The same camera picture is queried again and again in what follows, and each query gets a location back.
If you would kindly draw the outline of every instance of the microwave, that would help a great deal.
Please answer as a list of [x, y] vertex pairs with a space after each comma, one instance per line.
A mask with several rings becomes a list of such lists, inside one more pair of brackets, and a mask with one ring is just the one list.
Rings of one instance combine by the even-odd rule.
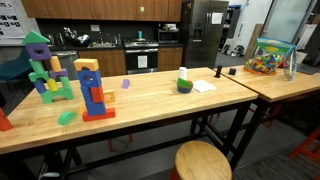
[[179, 30], [161, 30], [158, 29], [159, 44], [179, 43]]

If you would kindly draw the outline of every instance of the whiteboard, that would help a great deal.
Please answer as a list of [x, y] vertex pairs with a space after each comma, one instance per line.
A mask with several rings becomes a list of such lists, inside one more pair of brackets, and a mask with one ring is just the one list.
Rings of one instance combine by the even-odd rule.
[[34, 18], [28, 18], [21, 0], [0, 0], [0, 46], [23, 46], [30, 30], [40, 33]]

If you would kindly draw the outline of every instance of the toy bin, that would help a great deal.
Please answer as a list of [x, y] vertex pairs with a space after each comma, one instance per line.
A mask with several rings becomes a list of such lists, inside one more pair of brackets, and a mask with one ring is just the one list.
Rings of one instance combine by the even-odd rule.
[[292, 67], [295, 62], [295, 45], [293, 44], [275, 39], [257, 38], [256, 45], [253, 58], [244, 65], [246, 71], [262, 75], [275, 75], [277, 67], [282, 62], [285, 62], [288, 67]]

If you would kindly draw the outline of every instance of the stool seat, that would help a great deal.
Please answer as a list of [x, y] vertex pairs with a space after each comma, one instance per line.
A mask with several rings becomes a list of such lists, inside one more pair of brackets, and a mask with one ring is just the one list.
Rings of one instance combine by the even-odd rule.
[[202, 141], [184, 143], [176, 153], [175, 168], [183, 180], [230, 180], [232, 171], [226, 157]]

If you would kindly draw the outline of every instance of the stainless steel refrigerator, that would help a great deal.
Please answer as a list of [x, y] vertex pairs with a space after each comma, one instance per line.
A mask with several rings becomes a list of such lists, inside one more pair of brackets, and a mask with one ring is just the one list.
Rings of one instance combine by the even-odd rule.
[[214, 68], [228, 4], [217, 0], [183, 2], [179, 30], [181, 41], [186, 44], [182, 63], [185, 67]]

